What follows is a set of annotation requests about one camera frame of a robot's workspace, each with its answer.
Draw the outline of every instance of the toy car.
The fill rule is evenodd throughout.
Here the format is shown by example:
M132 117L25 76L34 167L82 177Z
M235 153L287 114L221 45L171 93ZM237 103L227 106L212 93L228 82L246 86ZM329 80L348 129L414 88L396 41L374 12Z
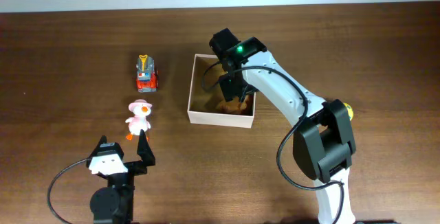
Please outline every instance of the toy car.
M137 59L137 90L140 93L155 92L159 87L158 70L154 67L154 60L148 55L139 55Z

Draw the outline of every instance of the wooden table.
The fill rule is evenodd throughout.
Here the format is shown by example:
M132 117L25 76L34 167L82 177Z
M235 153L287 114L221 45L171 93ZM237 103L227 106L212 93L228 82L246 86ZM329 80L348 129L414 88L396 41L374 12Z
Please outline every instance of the wooden table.
M252 129L190 124L194 54L225 27L259 38L310 91L355 111L350 175L357 219L440 219L440 3L0 14L0 219L58 223L45 202L53 176L88 156L101 135L125 140L130 102L153 103L157 165L135 180L141 223L291 223L316 218L315 194L276 168L287 120L257 95ZM138 93L138 54L154 57L157 93ZM292 158L286 171L310 184ZM89 200L106 182L80 166L53 204L91 223Z

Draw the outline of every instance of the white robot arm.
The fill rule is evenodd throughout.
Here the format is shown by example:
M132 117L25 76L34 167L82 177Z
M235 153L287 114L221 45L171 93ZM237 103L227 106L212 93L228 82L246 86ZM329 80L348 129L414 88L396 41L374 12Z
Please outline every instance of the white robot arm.
M302 120L304 122L295 131L294 157L300 169L313 180L314 186L323 188L316 190L318 220L322 224L354 223L355 217L349 200L348 176L355 143L343 103L339 100L327 103L323 98L308 91L276 62L272 53L256 38L240 43L228 29L225 29L214 35L210 46L219 57L223 69L227 71L218 81L226 100L242 96L242 91L261 91L293 126L304 113L304 100L293 84L279 74L287 76L302 91L308 103L308 110L306 120ZM319 125L328 126L328 129L319 133ZM335 181L343 183L343 192L335 183L323 187ZM341 194L343 207L335 222Z

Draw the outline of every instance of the box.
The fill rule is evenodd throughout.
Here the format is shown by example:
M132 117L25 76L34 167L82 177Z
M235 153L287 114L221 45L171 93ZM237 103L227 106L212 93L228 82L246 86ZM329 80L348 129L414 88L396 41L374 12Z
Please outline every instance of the box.
M241 115L225 114L219 113L219 110L216 109L218 103L224 100L220 86L217 85L210 92L206 92L201 88L201 77L205 70L218 60L214 55L195 54L194 56L188 100L188 117L190 122L191 124L251 128L255 114L255 93L247 101L247 104L250 105L250 107L247 107L247 113ZM225 72L222 70L221 65L213 67L205 76L206 86L209 87L214 84L219 79L219 76L223 74Z

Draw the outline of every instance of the pink plush toy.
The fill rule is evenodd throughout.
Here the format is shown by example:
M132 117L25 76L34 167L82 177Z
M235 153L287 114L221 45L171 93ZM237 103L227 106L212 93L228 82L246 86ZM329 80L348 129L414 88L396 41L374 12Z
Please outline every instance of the pink plush toy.
M146 117L150 115L152 106L152 104L149 104L145 100L136 100L129 105L129 110L132 111L135 116L125 120L126 123L130 123L130 133L126 136L128 140L131 141L133 135L139 135L140 130L144 130L146 133L146 131L151 128L150 123L146 121Z

